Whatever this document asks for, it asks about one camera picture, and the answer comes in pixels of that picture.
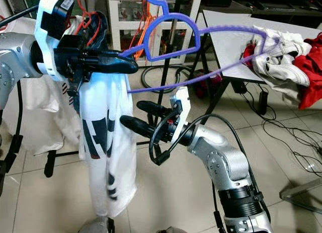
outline red cloth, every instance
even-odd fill
[[[315,39],[305,39],[312,46],[307,56],[298,56],[293,64],[300,68],[310,81],[308,87],[301,90],[302,101],[299,109],[305,109],[322,99],[322,33]]]
[[[254,50],[255,50],[255,45],[254,44],[248,44],[245,48],[244,54],[243,54],[243,58],[246,58],[248,56],[251,56],[254,54]],[[253,63],[251,60],[245,62],[245,64],[247,65],[248,68],[253,69]]]

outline tiled floor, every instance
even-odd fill
[[[160,74],[148,78],[160,80]],[[140,73],[130,76],[133,89],[141,88]],[[249,91],[258,99],[260,89],[248,84]],[[281,96],[268,89],[269,104],[276,110],[278,120],[285,125],[315,130],[322,133],[322,101],[313,108],[298,111],[281,100]],[[157,101],[157,94],[133,95],[133,102]],[[191,94],[192,109],[189,120],[202,115],[208,100],[199,100]],[[167,96],[164,105],[168,106]],[[244,99],[229,88],[224,93],[214,113],[227,118],[236,128],[249,156],[249,161],[264,193],[274,232],[316,233],[322,232],[322,215],[283,202],[279,192],[294,185],[316,178],[301,169],[289,150],[269,137],[261,127],[261,119],[250,110]],[[146,119],[145,113],[134,108],[134,115]],[[207,125],[222,132],[232,145],[236,142],[229,129],[218,120],[209,120]],[[308,147],[296,142],[285,131],[268,125],[267,130],[288,142],[302,154],[312,155]],[[10,136],[2,127],[4,143],[2,150],[9,148]],[[65,147],[64,151],[74,150]],[[0,233],[74,233],[89,219],[95,217],[92,210],[88,171],[77,156],[59,158],[52,178],[43,174],[46,155],[34,157],[23,149],[5,178],[4,192],[0,198]],[[127,209],[115,218],[116,230],[122,233],[153,233],[170,225],[187,232],[218,232],[213,218],[211,181],[203,164],[183,146],[177,146],[171,158],[161,167],[154,165],[146,145],[137,151],[138,191]],[[302,198],[322,207],[322,186]]]

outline white cabinet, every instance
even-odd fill
[[[201,0],[192,0],[189,5],[181,6],[181,13],[184,13],[192,20],[196,20]],[[112,33],[113,49],[125,50],[130,46],[131,40],[139,27],[142,14],[142,2],[127,1],[108,1],[110,25]],[[173,10],[174,4],[169,4],[170,12]],[[162,9],[158,6],[151,5],[150,13],[153,16],[162,15]],[[171,21],[159,24],[150,38],[150,52],[153,56],[163,54],[166,49],[166,43],[169,39]],[[137,43],[140,34],[136,37],[134,45]],[[178,21],[176,27],[176,35],[174,42],[174,50],[182,50],[188,48],[192,37],[192,29],[185,22]],[[183,63],[185,55],[171,59],[171,64]],[[164,60],[150,62],[146,61],[144,53],[138,60],[139,66],[162,65]]]

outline white garment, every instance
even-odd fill
[[[72,33],[81,17],[66,33]],[[36,20],[19,18],[8,24],[2,32],[33,34]],[[55,82],[48,75],[37,79],[21,79],[23,95],[22,145],[34,154],[63,147],[66,137],[71,144],[77,145],[81,132],[79,116],[69,105],[69,96],[63,95],[64,82]],[[10,134],[14,134],[18,118],[17,88],[11,92],[3,114]]]
[[[120,123],[132,116],[132,96],[125,74],[93,73],[79,90],[85,157],[97,216],[116,217],[136,192],[134,132]]]
[[[305,43],[300,34],[282,33],[272,29],[254,27],[265,31],[268,35],[264,50],[268,50],[275,44],[275,41],[271,38],[280,38],[280,43],[272,51],[253,59],[254,71],[272,89],[281,92],[285,102],[298,105],[300,102],[298,85],[308,87],[309,79],[292,62],[300,55],[307,55],[311,50],[311,45]],[[256,44],[255,54],[258,54],[263,39],[255,35],[253,42]]]

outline red item on shelf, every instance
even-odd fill
[[[254,54],[254,50],[255,50],[255,45],[254,44],[248,44],[245,48],[245,51],[243,53],[243,58],[246,58],[248,56],[251,56]],[[248,68],[253,69],[253,63],[251,60],[245,62],[245,64],[247,65]]]
[[[293,64],[301,69],[310,81],[308,87],[303,88],[302,101],[299,109],[305,109],[322,99],[322,33],[315,39],[305,39],[312,46],[307,56],[297,57]]]

